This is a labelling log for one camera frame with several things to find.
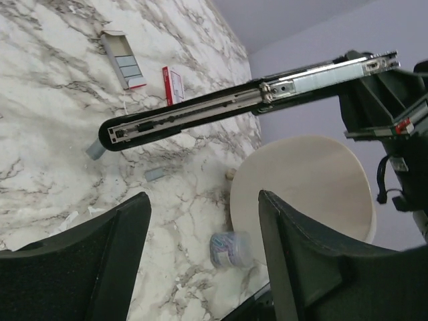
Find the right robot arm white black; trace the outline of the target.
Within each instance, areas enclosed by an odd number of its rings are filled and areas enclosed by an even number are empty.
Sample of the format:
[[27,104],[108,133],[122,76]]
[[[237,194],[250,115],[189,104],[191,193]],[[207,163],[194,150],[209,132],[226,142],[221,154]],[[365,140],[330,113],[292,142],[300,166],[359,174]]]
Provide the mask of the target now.
[[386,155],[377,168],[377,202],[388,201],[385,185],[391,165],[400,186],[392,197],[397,211],[411,212],[427,237],[427,62],[353,80],[339,95],[345,136],[379,141]]

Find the staple strip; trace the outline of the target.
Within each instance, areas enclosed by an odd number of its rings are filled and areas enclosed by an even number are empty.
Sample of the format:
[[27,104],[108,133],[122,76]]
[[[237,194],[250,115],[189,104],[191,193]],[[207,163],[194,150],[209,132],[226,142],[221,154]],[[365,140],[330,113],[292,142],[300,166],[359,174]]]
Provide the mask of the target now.
[[105,152],[106,152],[106,149],[104,148],[104,146],[101,144],[101,142],[99,140],[95,140],[86,149],[86,154],[93,161],[98,160]]
[[163,168],[156,168],[146,171],[144,177],[147,182],[151,182],[165,176],[165,174],[166,172]]

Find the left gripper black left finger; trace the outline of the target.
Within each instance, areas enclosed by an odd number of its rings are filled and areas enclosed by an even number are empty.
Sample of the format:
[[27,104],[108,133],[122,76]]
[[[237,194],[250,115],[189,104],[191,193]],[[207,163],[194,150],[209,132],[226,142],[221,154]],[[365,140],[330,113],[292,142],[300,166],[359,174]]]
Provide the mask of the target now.
[[69,230],[1,251],[1,319],[125,320],[150,217],[141,192]]

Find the black stapler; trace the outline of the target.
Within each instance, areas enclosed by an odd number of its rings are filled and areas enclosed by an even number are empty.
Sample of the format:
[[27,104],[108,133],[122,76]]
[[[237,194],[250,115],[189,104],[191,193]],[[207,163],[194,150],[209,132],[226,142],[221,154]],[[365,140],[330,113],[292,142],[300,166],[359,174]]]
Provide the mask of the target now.
[[118,152],[148,144],[196,126],[251,112],[265,114],[337,96],[354,80],[399,67],[397,52],[351,50],[335,60],[250,80],[171,106],[106,120],[98,140]]

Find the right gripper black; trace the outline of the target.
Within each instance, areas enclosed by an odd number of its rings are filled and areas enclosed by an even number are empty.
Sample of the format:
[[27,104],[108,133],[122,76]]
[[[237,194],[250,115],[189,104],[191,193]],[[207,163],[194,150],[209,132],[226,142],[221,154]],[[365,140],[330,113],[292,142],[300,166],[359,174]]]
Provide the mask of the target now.
[[378,165],[377,202],[387,202],[386,165],[396,160],[395,208],[427,212],[427,61],[412,72],[393,68],[345,83],[339,100],[345,137],[378,140],[387,153]]

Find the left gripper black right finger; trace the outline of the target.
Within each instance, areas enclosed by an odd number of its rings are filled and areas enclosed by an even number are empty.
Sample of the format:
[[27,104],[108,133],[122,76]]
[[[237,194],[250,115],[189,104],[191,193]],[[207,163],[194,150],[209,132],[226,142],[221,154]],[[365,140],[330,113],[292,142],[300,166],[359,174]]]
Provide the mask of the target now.
[[261,191],[258,213],[277,320],[426,320],[427,247],[377,247]]

